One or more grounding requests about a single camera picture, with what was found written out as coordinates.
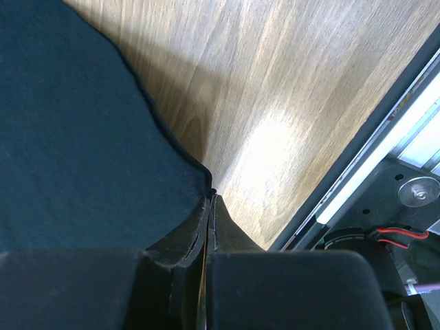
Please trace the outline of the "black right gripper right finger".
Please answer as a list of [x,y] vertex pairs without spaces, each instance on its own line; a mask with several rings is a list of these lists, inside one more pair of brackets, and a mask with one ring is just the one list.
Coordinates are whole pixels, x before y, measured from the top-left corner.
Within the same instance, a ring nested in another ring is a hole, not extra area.
[[392,329],[372,267],[347,250],[266,252],[212,198],[209,329]]

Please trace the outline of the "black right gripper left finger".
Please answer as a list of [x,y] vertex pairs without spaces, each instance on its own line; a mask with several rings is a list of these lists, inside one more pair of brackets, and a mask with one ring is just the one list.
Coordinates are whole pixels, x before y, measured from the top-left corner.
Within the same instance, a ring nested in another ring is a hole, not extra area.
[[196,329],[210,202],[145,250],[1,255],[2,329]]

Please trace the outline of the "black t shirt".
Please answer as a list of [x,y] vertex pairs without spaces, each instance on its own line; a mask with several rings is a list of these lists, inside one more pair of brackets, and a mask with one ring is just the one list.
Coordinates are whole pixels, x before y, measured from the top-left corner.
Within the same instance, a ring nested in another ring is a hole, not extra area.
[[211,192],[122,52],[62,1],[1,2],[1,250],[147,248]]

